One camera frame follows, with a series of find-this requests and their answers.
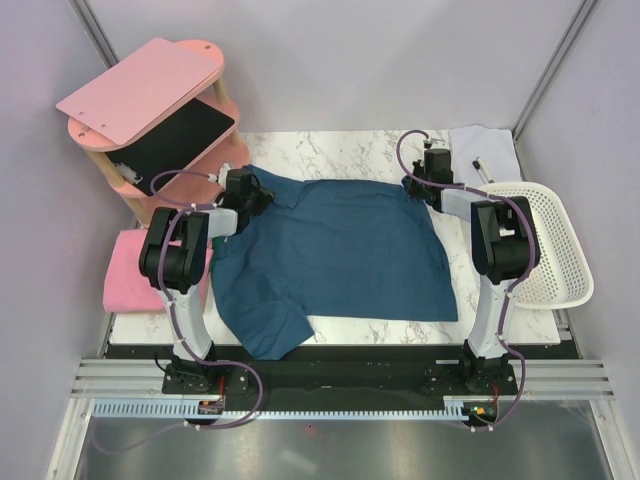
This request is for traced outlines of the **dark blue t shirt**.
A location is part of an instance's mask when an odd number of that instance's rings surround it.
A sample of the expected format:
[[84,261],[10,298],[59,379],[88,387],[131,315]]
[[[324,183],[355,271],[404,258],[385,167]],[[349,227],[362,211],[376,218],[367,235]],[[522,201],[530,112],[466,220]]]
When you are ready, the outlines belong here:
[[457,319],[446,251],[400,185],[255,174],[274,200],[211,265],[218,313],[253,358],[285,356],[314,316]]

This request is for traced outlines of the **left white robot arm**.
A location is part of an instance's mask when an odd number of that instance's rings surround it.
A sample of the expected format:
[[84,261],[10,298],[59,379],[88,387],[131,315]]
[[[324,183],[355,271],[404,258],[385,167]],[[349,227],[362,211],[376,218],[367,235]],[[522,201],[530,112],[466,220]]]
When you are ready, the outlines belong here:
[[189,202],[159,195],[168,203],[152,214],[140,252],[138,268],[154,288],[169,315],[173,332],[172,363],[187,364],[185,382],[198,393],[208,393],[219,382],[219,362],[200,306],[200,282],[206,273],[206,254],[211,243],[235,236],[261,215],[274,194],[247,167],[223,165],[217,174],[169,170],[165,176],[195,176],[215,183],[221,193],[210,201]]

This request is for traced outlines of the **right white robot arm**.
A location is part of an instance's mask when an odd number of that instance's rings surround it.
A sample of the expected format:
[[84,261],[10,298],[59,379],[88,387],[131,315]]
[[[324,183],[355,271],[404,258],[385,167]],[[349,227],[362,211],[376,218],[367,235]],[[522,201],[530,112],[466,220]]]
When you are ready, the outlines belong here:
[[458,381],[467,392],[483,392],[494,371],[506,362],[505,332],[521,283],[539,263],[536,227],[524,196],[504,197],[454,181],[451,152],[426,149],[413,163],[407,193],[432,209],[466,222],[471,233],[471,258],[480,278],[476,318],[465,341],[465,363]]

